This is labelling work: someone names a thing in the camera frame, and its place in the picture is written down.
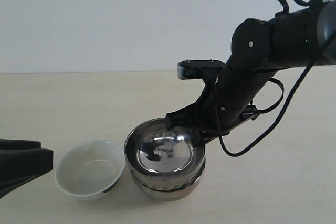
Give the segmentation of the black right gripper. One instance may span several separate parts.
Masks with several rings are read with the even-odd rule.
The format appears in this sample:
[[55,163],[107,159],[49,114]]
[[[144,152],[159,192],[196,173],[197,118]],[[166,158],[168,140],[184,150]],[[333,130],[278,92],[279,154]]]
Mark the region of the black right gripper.
[[206,142],[226,136],[248,120],[255,120],[260,113],[247,102],[237,107],[227,104],[215,85],[215,79],[204,82],[204,89],[197,100],[184,108],[167,113],[167,130],[176,127],[192,129],[193,147],[204,147]]

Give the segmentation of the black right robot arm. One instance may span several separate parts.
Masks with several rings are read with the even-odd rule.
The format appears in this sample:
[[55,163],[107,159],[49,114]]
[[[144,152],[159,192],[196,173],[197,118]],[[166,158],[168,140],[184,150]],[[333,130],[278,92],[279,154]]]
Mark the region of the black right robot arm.
[[195,103],[166,115],[166,128],[184,127],[212,138],[254,120],[263,110],[251,101],[279,70],[335,64],[335,43],[322,49],[334,31],[335,1],[269,21],[245,20],[233,34],[227,62],[178,63],[180,79],[202,79],[205,87]]

